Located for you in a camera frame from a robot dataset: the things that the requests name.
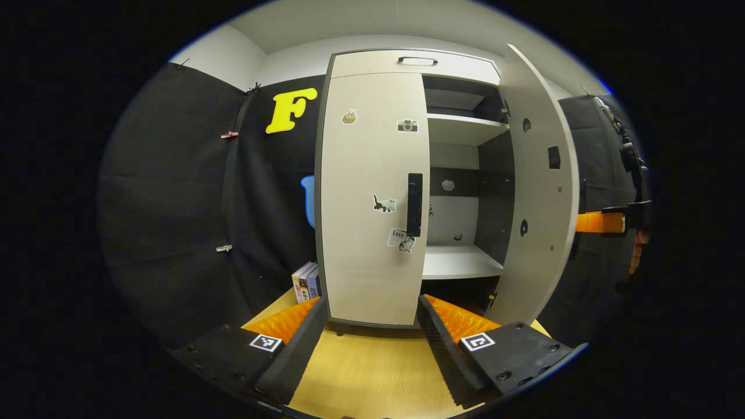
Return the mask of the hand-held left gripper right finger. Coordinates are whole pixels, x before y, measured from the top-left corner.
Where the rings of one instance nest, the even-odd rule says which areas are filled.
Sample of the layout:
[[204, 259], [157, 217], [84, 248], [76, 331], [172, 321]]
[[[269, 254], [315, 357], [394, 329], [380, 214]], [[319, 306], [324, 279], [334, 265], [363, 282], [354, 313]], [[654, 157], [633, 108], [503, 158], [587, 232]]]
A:
[[417, 319], [456, 405], [498, 406], [559, 371], [578, 355], [523, 322], [500, 325], [422, 294]]

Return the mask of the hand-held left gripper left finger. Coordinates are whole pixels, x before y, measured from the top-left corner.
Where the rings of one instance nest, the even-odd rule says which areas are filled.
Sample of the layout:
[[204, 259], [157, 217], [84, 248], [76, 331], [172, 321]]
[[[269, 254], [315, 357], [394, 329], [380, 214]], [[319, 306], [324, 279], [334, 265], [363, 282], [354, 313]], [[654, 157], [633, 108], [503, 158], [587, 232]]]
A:
[[235, 397], [287, 406], [327, 320], [327, 300], [315, 297], [247, 327], [218, 327], [173, 355]]

